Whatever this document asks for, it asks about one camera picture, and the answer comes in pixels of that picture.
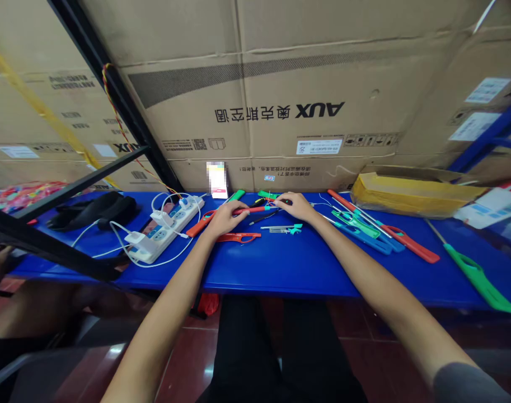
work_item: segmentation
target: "orange plastic handle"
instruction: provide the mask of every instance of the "orange plastic handle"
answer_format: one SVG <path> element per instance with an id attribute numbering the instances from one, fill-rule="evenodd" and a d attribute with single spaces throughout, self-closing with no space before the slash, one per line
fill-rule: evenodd
<path id="1" fill-rule="evenodd" d="M 421 246 L 419 243 L 410 238 L 403 230 L 387 225 L 382 225 L 381 228 L 426 262 L 436 263 L 438 260 L 440 260 L 440 256 L 434 252 L 431 252 L 426 247 Z"/>
<path id="2" fill-rule="evenodd" d="M 249 240 L 247 240 L 247 241 L 243 241 L 242 238 L 244 238 L 244 237 L 251 237 L 251 238 Z M 245 232 L 234 233 L 234 232 L 230 232 L 230 233 L 226 233 L 224 235 L 221 235 L 216 240 L 216 242 L 234 241 L 234 242 L 240 242 L 240 243 L 248 243 L 248 242 L 253 241 L 255 238 L 260 238 L 260 237 L 261 237 L 261 234 L 259 234 L 259 233 L 245 233 Z"/>
<path id="3" fill-rule="evenodd" d="M 209 212 L 206 212 L 205 215 L 203 216 L 203 218 L 201 220 L 199 220 L 199 222 L 194 225 L 193 227 L 191 227 L 188 231 L 186 231 L 186 235 L 188 235 L 190 238 L 193 238 L 193 237 L 196 237 L 198 235 L 198 233 L 200 233 L 203 228 L 205 228 L 210 220 L 212 220 L 212 217 L 214 216 L 216 210 L 211 210 Z"/>
<path id="4" fill-rule="evenodd" d="M 331 189 L 328 189 L 328 194 L 332 196 L 334 199 L 336 199 L 339 203 L 341 203 L 343 206 L 347 207 L 350 211 L 356 210 L 356 206 L 349 202 L 348 200 L 343 199 L 338 193 L 334 192 Z"/>

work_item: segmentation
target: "blue metal shelf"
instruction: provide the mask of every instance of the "blue metal shelf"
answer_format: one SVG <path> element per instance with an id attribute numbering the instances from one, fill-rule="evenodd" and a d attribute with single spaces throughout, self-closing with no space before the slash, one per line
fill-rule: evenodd
<path id="1" fill-rule="evenodd" d="M 468 172 L 494 148 L 511 148 L 511 106 L 482 135 L 475 140 L 449 167 L 450 171 Z"/>

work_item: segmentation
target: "open box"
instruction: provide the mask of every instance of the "open box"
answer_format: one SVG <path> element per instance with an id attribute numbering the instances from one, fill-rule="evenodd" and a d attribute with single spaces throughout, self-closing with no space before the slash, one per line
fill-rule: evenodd
<path id="1" fill-rule="evenodd" d="M 454 185 L 465 174 L 433 168 L 368 165 L 352 188 L 361 208 L 426 218 L 448 218 L 488 188 Z"/>

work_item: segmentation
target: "black pants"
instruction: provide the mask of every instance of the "black pants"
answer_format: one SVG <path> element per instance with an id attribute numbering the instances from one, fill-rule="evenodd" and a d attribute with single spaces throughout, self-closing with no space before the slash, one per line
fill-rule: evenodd
<path id="1" fill-rule="evenodd" d="M 215 402 L 367 402 L 323 301 L 284 300 L 282 371 L 256 297 L 223 298 L 212 381 Z"/>

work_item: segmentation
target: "white power strip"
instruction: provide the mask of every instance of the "white power strip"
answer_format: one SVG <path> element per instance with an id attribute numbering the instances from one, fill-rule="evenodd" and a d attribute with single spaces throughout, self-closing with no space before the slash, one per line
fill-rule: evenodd
<path id="1" fill-rule="evenodd" d="M 191 196 L 187 198 L 187 200 L 189 201 L 188 206 L 184 209 L 179 209 L 175 215 L 172 216 L 174 221 L 171 228 L 177 232 L 181 232 L 190 220 L 196 216 L 199 209 L 205 205 L 205 201 L 201 197 Z M 177 234 L 171 229 L 157 225 L 156 228 L 147 235 L 147 237 L 157 245 L 154 253 L 150 254 L 143 250 L 136 250 L 135 248 L 130 250 L 128 253 L 136 260 L 140 260 L 144 263 L 153 263 L 162 254 L 162 252 L 165 251 L 176 236 Z"/>

